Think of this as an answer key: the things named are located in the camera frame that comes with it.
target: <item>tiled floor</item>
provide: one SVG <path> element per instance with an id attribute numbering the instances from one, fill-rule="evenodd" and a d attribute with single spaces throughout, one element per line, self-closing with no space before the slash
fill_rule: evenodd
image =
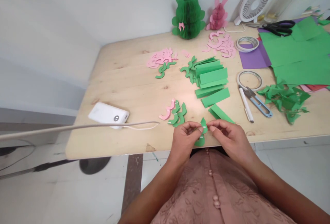
<path id="1" fill-rule="evenodd" d="M 37 147 L 33 155 L 3 170 L 0 175 L 65 158 L 68 133 L 54 145 Z M 253 144 L 261 160 L 290 185 L 330 213 L 329 138 Z M 28 154 L 20 148 L 0 157 L 0 168 Z M 141 190 L 166 162 L 169 152 L 144 154 Z M 128 156 L 112 157 L 95 175 L 85 175 L 78 162 L 44 172 L 0 180 L 0 223 L 117 223 L 126 177 Z"/>

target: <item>wooden table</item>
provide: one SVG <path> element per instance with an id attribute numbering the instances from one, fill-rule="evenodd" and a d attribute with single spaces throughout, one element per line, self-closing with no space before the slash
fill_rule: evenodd
<path id="1" fill-rule="evenodd" d="M 230 24 L 227 30 L 242 30 L 242 26 L 235 27 Z M 183 55 L 183 49 L 195 55 L 198 60 L 213 56 L 212 51 L 202 52 L 211 32 L 201 31 L 198 37 L 192 40 L 183 40 L 171 33 L 164 33 L 104 46 L 95 64 L 75 124 L 95 123 L 88 118 L 88 114 L 97 102 L 128 110 L 129 123 L 155 120 L 161 124 L 154 129 L 143 131 L 128 128 L 114 130 L 109 127 L 74 130 L 66 147 L 67 158 L 83 159 L 170 150 L 174 128 L 158 116 L 166 113 L 165 107 L 170 105 L 172 98 L 186 103 L 186 121 L 200 122 L 202 117 L 207 122 L 213 120 L 208 108 L 204 108 L 200 99 L 196 98 L 196 84 L 192 85 L 189 79 L 185 78 L 185 72 L 179 71 L 191 60 Z M 246 27 L 245 32 L 230 35 L 236 41 L 243 36 L 258 37 L 258 32 L 257 29 Z M 167 47 L 171 47 L 174 53 L 178 52 L 179 60 L 165 71 L 164 78 L 155 79 L 155 76 L 159 75 L 158 70 L 146 67 L 146 62 L 153 53 Z M 236 53 L 235 58 L 224 58 L 218 52 L 217 58 L 228 69 L 227 87 L 230 92 L 230 97 L 217 105 L 244 128 L 250 142 L 330 135 L 329 91 L 313 93 L 305 102 L 310 113 L 302 114 L 294 125 L 290 125 L 285 115 L 273 104 L 268 106 L 274 116 L 268 119 L 250 103 L 255 121 L 252 124 L 247 120 L 236 83 L 237 73 L 243 70 L 239 53 Z M 254 71 L 262 76 L 264 85 L 275 83 L 271 68 Z M 210 132 L 205 134 L 205 140 L 205 147 L 219 145 Z"/>

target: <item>person's right hand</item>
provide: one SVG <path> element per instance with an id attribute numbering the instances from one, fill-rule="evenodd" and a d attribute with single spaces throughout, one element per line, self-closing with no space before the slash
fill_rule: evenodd
<path id="1" fill-rule="evenodd" d="M 241 126 L 217 119 L 208 122 L 207 127 L 229 157 L 241 166 L 259 160 Z"/>

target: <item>pink lace fabric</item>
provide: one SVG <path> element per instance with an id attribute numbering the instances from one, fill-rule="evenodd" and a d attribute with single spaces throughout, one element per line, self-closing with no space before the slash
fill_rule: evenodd
<path id="1" fill-rule="evenodd" d="M 214 206 L 215 195 L 220 208 Z M 152 223 L 295 222 L 259 193 L 241 166 L 210 149 L 192 156 L 174 194 Z"/>

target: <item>paper honeycomb rabbit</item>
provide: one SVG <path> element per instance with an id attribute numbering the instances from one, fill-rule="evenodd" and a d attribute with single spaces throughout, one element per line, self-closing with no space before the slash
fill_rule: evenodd
<path id="1" fill-rule="evenodd" d="M 195 38 L 205 27 L 203 18 L 205 11 L 201 10 L 198 0 L 176 0 L 178 8 L 176 16 L 172 19 L 175 26 L 172 30 L 174 35 L 183 39 Z"/>
<path id="2" fill-rule="evenodd" d="M 214 0 L 215 9 L 213 9 L 210 17 L 210 23 L 206 26 L 206 30 L 219 30 L 222 27 L 226 27 L 228 22 L 226 21 L 228 13 L 224 10 L 224 5 L 228 0 Z"/>

